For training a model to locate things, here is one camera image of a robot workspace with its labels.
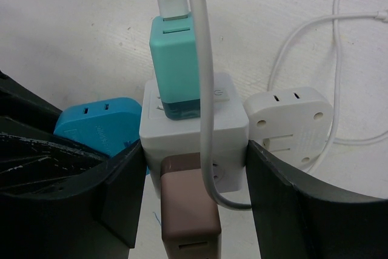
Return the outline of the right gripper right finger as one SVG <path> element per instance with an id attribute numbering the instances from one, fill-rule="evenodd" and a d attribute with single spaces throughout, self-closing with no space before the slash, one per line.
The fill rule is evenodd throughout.
<path id="1" fill-rule="evenodd" d="M 261 258 L 387 258 L 387 200 L 323 182 L 249 141 Z"/>

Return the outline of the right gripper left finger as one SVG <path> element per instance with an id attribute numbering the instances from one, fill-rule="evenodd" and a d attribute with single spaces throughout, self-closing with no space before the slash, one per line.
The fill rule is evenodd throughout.
<path id="1" fill-rule="evenodd" d="M 146 162 L 140 142 L 48 192 L 1 194 L 2 258 L 127 258 Z"/>

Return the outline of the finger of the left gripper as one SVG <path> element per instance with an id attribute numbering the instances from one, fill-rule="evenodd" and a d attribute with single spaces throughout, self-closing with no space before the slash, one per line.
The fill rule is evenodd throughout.
<path id="1" fill-rule="evenodd" d="M 1 192 L 37 192 L 108 160 L 101 152 L 54 135 L 60 114 L 1 74 Z"/>

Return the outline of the blue plug adapter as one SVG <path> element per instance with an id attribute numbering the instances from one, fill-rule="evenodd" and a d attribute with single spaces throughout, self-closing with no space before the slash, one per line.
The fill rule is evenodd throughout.
<path id="1" fill-rule="evenodd" d="M 114 158 L 139 140 L 141 112 L 129 97 L 78 104 L 60 114 L 53 133 Z"/>

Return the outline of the white cube power socket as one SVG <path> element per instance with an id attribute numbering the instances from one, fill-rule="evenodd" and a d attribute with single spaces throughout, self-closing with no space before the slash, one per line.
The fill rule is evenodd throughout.
<path id="1" fill-rule="evenodd" d="M 232 78 L 215 74 L 215 120 L 213 131 L 213 177 L 218 192 L 242 187 L 249 119 Z M 168 119 L 159 97 L 156 80 L 145 84 L 140 140 L 157 195 L 160 194 L 161 162 L 172 155 L 199 152 L 200 119 Z"/>

